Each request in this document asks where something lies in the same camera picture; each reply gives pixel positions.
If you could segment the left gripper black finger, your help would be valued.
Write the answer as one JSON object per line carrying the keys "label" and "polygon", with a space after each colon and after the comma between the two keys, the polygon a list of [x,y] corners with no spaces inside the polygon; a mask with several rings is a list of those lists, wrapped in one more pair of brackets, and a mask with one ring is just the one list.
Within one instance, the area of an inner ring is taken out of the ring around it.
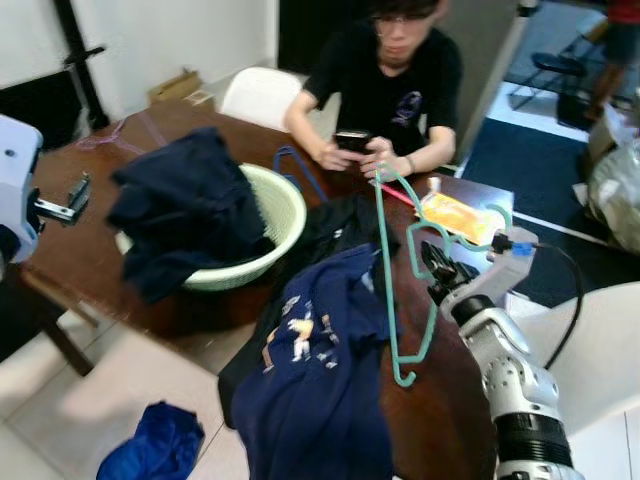
{"label": "left gripper black finger", "polygon": [[76,186],[70,189],[67,206],[54,204],[37,197],[35,201],[35,212],[41,218],[58,221],[63,227],[72,227],[81,219],[84,210],[87,209],[91,197],[90,175],[83,173]]}

